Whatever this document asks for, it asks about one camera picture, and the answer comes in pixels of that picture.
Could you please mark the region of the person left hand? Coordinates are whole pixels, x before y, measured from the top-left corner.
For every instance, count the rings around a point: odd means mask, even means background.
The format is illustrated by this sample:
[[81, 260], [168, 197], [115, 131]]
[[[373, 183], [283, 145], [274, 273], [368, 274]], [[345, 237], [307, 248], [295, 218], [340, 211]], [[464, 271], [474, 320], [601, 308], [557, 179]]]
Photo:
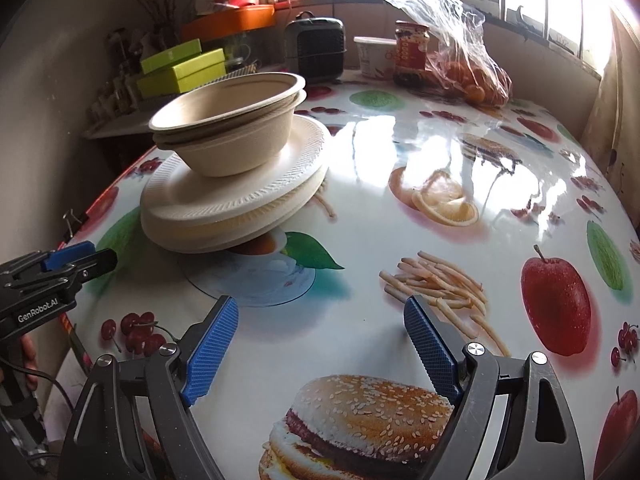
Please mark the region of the person left hand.
[[[21, 336], [20, 343], [13, 341], [9, 350], [9, 362], [23, 367], [25, 370], [37, 370], [37, 349], [32, 337]], [[38, 387], [38, 377], [34, 375], [24, 375], [26, 388], [35, 392]]]

